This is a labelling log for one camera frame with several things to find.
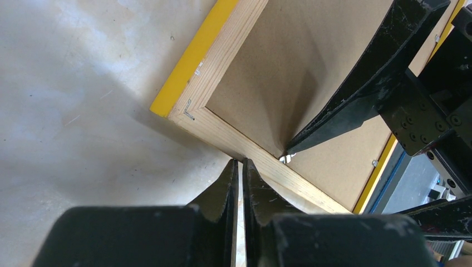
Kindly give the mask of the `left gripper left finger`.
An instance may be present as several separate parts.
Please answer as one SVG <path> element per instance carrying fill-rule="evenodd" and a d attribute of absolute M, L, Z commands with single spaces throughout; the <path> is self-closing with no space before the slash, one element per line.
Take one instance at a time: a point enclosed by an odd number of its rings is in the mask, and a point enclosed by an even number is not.
<path fill-rule="evenodd" d="M 34 266 L 233 266 L 238 162 L 182 206 L 80 206 L 54 223 Z"/>

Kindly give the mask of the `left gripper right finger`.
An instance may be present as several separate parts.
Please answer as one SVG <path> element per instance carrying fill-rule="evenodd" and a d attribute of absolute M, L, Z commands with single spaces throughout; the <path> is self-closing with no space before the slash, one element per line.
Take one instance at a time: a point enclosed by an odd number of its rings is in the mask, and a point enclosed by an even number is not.
<path fill-rule="evenodd" d="M 306 214 L 243 161 L 248 266 L 436 266 L 408 216 Z"/>

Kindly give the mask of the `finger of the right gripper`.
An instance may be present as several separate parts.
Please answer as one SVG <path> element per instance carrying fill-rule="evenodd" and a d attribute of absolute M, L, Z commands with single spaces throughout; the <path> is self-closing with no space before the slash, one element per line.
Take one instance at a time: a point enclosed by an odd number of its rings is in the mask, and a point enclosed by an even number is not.
<path fill-rule="evenodd" d="M 430 241 L 471 240 L 471 196 L 435 200 L 399 213 L 412 218 Z"/>

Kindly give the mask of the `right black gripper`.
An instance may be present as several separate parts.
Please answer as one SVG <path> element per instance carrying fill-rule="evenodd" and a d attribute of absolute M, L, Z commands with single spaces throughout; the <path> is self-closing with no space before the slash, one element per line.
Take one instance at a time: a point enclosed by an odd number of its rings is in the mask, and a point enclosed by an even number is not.
<path fill-rule="evenodd" d="M 446 185 L 470 195 L 470 5 L 457 13 L 454 28 L 419 76 L 407 71 L 449 4 L 393 1 L 350 73 L 290 140 L 286 153 L 296 154 L 359 128 L 378 114 L 375 106 L 399 84 L 380 108 L 381 117 L 409 156 L 425 154 L 435 160 L 449 174 Z"/>

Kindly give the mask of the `yellow wooden photo frame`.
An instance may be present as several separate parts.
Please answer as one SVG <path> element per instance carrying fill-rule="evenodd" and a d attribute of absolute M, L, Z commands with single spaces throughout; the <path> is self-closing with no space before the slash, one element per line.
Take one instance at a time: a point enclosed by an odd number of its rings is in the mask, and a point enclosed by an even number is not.
<path fill-rule="evenodd" d="M 284 164 L 289 140 L 354 67 L 390 1 L 216 1 L 151 104 L 202 141 L 254 161 L 307 210 L 363 212 L 397 141 L 378 115 Z"/>

